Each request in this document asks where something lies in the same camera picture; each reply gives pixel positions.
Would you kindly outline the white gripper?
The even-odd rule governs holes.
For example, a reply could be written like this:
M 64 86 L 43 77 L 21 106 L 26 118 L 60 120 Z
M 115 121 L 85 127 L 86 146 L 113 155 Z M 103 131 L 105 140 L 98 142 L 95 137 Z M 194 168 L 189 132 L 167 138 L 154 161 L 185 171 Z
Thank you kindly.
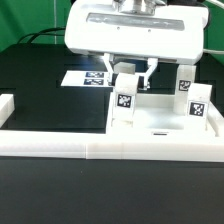
M 120 11 L 113 0 L 77 0 L 68 16 L 65 44 L 74 53 L 104 54 L 109 84 L 114 55 L 147 59 L 147 90 L 158 59 L 177 64 L 200 60 L 208 17 L 205 7 L 158 6 L 153 15 L 141 15 Z

